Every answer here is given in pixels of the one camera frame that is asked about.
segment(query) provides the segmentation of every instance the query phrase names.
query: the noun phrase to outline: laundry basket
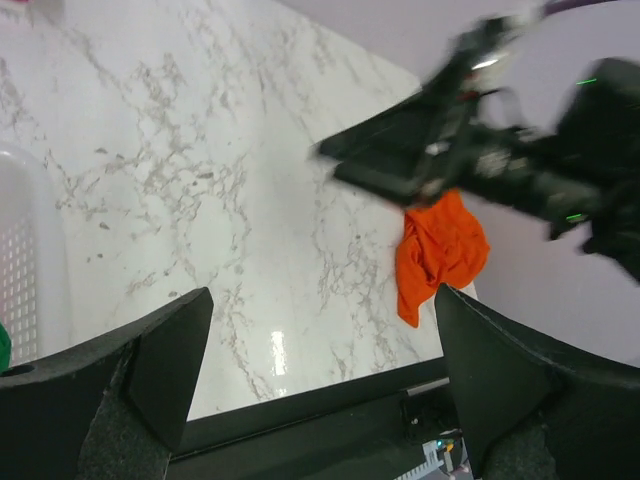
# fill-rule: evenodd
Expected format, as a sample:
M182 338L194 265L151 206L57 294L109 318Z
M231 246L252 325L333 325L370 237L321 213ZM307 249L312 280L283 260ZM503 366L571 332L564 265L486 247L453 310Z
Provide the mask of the laundry basket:
M49 175L0 142L0 322L11 365L71 346L64 232Z

